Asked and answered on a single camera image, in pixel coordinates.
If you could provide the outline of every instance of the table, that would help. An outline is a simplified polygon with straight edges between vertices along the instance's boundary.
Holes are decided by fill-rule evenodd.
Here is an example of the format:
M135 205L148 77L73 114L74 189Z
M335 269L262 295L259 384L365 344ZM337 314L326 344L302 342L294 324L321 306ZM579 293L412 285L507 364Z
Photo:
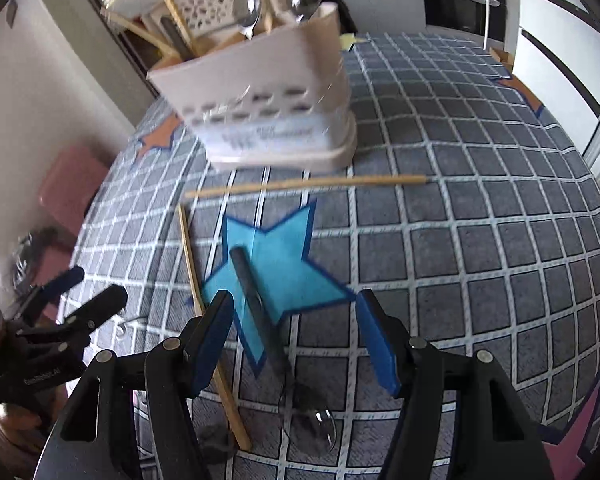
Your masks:
M260 227L316 200L309 258L357 292L371 288L412 334L440 348L489 349L531 416L565 428L600 368L600 193L548 110L532 110L499 79L507 72L470 41L377 36L345 54L358 150L342 174L424 173L425 186L268 192L187 205L199 276L221 265L225 215ZM191 130L163 148L141 139L171 113L152 105L120 153L85 220L73 261L86 279L65 313L109 283L129 294L135 321L101 348L144 351L177 335L192 315L174 208L187 190L299 178L256 168L217 173ZM232 329L223 357L253 450L214 466L214 478L372 479L380 471L400 402L377 384L352 304L303 312L283 323L296 373L318 384L338 426L334 451L311 458L289 446L275 414L278 391L265 365L254 378ZM450 452L454 403L442 416L434 475ZM211 386L193 402L194 425L222 420ZM146 407L139 443L150 452ZM600 434L600 405L587 437Z

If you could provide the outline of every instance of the white wall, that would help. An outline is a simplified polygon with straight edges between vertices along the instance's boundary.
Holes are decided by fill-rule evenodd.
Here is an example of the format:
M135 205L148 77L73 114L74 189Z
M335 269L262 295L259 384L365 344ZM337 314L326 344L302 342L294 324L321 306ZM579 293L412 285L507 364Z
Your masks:
M0 14L0 256L51 223L38 188L60 150L83 141L110 162L134 130L42 1L17 3L13 29Z

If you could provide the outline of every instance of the basket hole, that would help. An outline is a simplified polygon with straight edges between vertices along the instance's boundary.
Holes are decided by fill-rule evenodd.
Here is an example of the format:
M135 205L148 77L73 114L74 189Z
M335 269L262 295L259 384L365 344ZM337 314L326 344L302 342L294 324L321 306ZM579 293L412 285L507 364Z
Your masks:
M302 97L306 94L306 88L293 86L285 89L285 97Z
M311 107L306 104L299 104L289 110L292 114L306 114L311 111Z
M279 110L275 110L274 108L264 108L264 110L260 110L261 117L273 117L279 113Z
M266 103L271 101L272 95L267 93L256 94L253 96L254 103Z

